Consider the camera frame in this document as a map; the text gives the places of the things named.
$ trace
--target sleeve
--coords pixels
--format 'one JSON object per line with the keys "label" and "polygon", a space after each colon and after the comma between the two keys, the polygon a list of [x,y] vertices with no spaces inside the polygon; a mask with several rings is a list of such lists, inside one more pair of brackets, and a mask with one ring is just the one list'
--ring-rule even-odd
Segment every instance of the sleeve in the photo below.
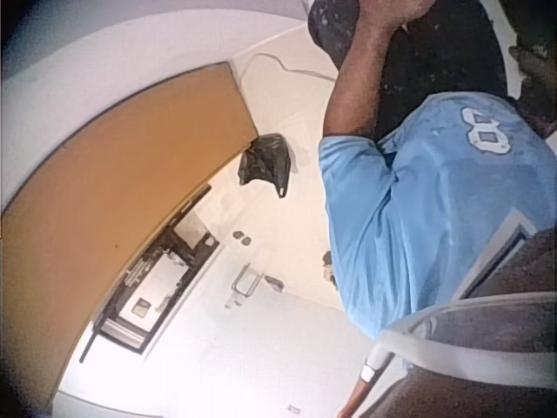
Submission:
{"label": "sleeve", "polygon": [[334,244],[344,252],[390,199],[394,174],[367,138],[327,137],[319,145],[319,165]]}

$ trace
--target white number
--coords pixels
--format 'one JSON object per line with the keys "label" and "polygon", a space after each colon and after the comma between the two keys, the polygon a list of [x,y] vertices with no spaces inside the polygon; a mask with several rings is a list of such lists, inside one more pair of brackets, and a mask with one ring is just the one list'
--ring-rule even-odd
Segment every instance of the white number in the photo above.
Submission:
{"label": "white number", "polygon": [[468,133],[468,141],[480,151],[496,154],[506,154],[511,151],[507,135],[498,128],[499,122],[470,107],[462,110],[462,118],[472,126],[472,130]]}

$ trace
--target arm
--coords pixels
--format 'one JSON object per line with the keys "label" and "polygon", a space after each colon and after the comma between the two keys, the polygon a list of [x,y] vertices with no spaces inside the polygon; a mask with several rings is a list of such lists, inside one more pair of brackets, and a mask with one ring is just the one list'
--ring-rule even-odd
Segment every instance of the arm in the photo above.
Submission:
{"label": "arm", "polygon": [[366,397],[372,390],[371,382],[364,381],[361,377],[358,378],[356,386],[350,395],[350,399],[346,403],[346,406],[340,411],[339,418],[351,418],[358,408],[364,403]]}
{"label": "arm", "polygon": [[423,16],[435,0],[359,0],[356,31],[325,112],[324,136],[369,134],[375,127],[379,87],[393,33]]}

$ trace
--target man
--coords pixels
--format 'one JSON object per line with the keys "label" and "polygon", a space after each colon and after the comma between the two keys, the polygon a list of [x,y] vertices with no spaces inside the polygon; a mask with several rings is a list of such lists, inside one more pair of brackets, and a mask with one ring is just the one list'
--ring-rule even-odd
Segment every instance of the man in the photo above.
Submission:
{"label": "man", "polygon": [[[501,98],[432,95],[377,137],[390,40],[434,3],[359,0],[319,146],[340,296],[373,339],[394,321],[449,301],[511,213],[539,231],[555,223],[555,156]],[[390,165],[387,153],[396,153]],[[340,416],[353,415],[367,381],[360,378]]]}

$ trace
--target electrical cable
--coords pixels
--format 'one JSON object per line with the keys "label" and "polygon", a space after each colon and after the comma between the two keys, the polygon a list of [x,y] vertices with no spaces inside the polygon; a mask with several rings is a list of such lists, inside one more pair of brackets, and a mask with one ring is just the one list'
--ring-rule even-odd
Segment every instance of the electrical cable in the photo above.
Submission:
{"label": "electrical cable", "polygon": [[252,64],[253,64],[253,61],[255,61],[255,58],[257,58],[257,57],[267,57],[267,58],[272,59],[273,61],[277,62],[278,65],[280,65],[280,68],[282,68],[283,71],[286,71],[286,72],[293,72],[294,74],[301,74],[301,75],[303,75],[303,76],[313,77],[313,78],[317,78],[317,79],[320,79],[320,80],[325,80],[325,81],[328,81],[328,82],[330,82],[330,83],[334,83],[335,81],[337,81],[336,78],[326,76],[325,74],[321,74],[321,73],[316,72],[316,71],[311,71],[311,70],[292,70],[292,69],[286,68],[286,66],[285,66],[284,63],[280,60],[279,57],[277,57],[277,56],[275,56],[275,55],[272,55],[272,54],[266,54],[266,53],[264,53],[264,52],[259,52],[259,53],[255,54],[254,56],[252,56],[252,57],[250,58],[250,60],[249,60],[249,61],[247,62],[247,64],[245,65],[244,70],[243,70],[242,73],[240,74],[239,81],[238,81],[238,84],[239,84],[239,88],[240,88],[240,89],[242,88],[242,83],[244,82],[244,77],[245,77],[245,75],[247,74],[248,70],[251,68],[251,66],[252,66]]}

